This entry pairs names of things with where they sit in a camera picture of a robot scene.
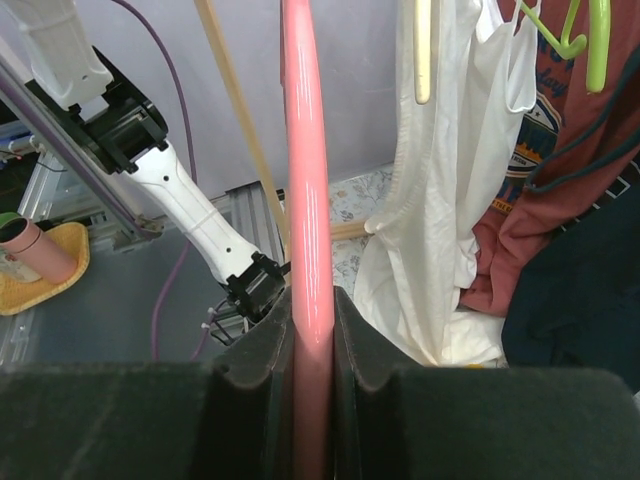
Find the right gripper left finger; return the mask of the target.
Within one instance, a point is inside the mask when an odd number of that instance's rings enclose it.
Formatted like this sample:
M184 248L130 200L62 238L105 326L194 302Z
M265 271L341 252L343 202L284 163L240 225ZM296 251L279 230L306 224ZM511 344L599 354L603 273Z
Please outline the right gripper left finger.
M292 300L208 363L1 373L5 479L288 479Z

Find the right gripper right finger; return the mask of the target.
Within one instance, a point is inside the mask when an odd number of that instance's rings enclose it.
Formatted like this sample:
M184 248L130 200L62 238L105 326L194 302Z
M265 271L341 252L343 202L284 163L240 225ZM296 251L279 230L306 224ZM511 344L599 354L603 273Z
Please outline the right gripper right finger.
M420 365L334 291L340 479L635 479L639 411L590 369Z

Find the pink hanger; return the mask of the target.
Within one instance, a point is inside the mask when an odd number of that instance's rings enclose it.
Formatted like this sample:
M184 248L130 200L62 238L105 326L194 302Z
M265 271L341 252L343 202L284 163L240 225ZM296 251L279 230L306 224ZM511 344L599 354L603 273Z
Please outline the pink hanger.
M327 479L333 270L323 103L309 2L283 2L282 37L295 325L293 476Z

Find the white tank top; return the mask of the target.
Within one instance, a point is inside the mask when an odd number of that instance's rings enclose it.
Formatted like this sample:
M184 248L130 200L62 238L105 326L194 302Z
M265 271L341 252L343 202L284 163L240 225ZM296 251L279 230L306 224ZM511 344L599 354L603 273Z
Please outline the white tank top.
M416 103L414 2L398 6L397 144L390 190L365 225L354 302L364 319L424 365L495 364L503 316L461 294L476 278L473 229L500 190L526 111L498 115L472 66L481 1L436 1L431 96Z

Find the cream hanger front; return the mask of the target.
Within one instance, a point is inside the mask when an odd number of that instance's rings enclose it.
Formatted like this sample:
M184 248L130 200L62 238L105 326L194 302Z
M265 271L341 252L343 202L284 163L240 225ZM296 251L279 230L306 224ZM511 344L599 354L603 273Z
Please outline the cream hanger front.
M414 1L413 23L415 99L425 105L431 96L431 0Z

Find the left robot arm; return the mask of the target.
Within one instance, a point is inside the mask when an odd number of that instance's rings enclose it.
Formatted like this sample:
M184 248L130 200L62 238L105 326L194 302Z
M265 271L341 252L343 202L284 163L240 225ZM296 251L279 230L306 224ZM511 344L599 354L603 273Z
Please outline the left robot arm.
M226 290L258 324L285 288L279 265L238 233L189 176L151 100L88 40L72 1L5 1L31 61L28 89L106 174L140 187L185 235Z

